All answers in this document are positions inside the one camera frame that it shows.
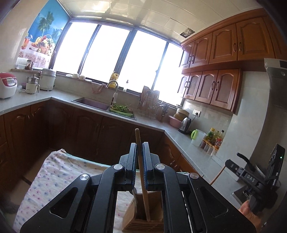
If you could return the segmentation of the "person's right hand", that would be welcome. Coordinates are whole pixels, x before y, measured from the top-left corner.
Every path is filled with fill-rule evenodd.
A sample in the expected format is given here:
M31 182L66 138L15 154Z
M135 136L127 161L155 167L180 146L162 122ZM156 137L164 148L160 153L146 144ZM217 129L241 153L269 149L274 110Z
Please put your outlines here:
M256 232L261 231L261 218L251 211L249 201L245 201L238 210L255 226Z

